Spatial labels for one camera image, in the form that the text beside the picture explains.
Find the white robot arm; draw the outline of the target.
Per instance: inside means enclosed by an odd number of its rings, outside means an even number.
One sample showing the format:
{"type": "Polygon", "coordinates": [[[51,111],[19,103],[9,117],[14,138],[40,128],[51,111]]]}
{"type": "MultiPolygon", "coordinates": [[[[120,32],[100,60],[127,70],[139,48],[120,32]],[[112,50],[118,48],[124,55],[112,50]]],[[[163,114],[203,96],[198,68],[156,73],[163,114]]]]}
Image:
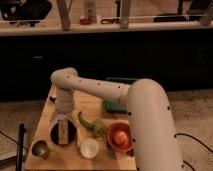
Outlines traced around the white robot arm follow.
{"type": "Polygon", "coordinates": [[[87,79],[79,77],[74,68],[54,71],[51,82],[62,91],[77,89],[126,108],[137,171],[184,171],[169,100],[159,83],[139,79],[129,85],[87,79]]]}

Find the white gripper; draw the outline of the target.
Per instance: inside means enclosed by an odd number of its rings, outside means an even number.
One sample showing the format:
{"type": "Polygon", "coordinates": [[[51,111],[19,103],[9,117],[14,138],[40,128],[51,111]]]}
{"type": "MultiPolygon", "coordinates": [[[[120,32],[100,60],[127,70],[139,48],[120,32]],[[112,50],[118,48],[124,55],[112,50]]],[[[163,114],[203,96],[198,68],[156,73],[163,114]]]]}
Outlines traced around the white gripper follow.
{"type": "Polygon", "coordinates": [[[54,125],[56,125],[59,121],[65,120],[65,119],[70,120],[70,119],[71,119],[71,114],[70,114],[70,113],[68,113],[68,114],[59,114],[59,113],[56,113],[56,114],[53,116],[53,118],[52,118],[50,124],[51,124],[52,126],[54,126],[54,125]]]}

